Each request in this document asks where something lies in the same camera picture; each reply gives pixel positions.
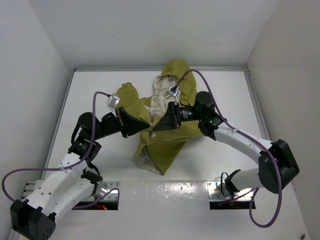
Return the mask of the olive green hooded jacket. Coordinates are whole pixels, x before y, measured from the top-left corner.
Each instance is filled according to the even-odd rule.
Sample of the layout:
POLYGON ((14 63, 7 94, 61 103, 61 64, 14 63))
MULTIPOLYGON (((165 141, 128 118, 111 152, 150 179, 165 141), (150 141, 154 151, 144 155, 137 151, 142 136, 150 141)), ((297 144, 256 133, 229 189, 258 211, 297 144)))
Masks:
MULTIPOLYGON (((178 80, 190 67, 182 59, 169 61, 160 75, 153 80, 153 92, 150 97, 139 97, 131 82, 122 84, 117 90, 120 97, 119 107, 133 117, 156 125, 165 115, 168 103, 174 101, 168 90, 174 87, 178 80)), ((196 121, 184 122, 175 130, 154 132, 147 128, 140 132, 139 143, 133 156, 133 163, 144 170, 164 175, 187 141, 201 136, 196 121)))

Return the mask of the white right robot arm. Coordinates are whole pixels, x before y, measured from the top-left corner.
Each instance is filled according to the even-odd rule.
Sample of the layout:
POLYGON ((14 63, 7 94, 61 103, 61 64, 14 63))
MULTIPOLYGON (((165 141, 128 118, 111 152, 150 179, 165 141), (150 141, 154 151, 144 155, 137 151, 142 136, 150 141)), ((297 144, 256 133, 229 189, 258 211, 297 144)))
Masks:
POLYGON ((237 169, 225 179, 224 188, 232 196, 246 188, 265 188, 278 194, 300 172, 295 157, 284 140, 272 142, 232 128, 219 115, 216 103, 207 91, 196 94, 194 105, 169 102, 165 115, 153 130, 175 130, 183 122, 193 121, 198 122, 197 126, 204 136, 231 146, 258 165, 250 170, 237 169))

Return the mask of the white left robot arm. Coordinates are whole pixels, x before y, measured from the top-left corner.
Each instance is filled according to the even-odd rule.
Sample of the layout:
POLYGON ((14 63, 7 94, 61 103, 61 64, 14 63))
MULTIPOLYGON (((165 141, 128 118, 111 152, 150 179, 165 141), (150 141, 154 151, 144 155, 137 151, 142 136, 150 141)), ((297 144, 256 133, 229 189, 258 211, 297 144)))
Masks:
POLYGON ((81 200, 95 196, 103 182, 92 164, 101 149, 97 140, 116 133, 127 138, 149 126, 123 107, 106 114, 102 120, 92 112, 83 113, 58 169, 24 200, 17 199, 10 206, 12 229, 29 240, 49 239, 57 222, 81 200))

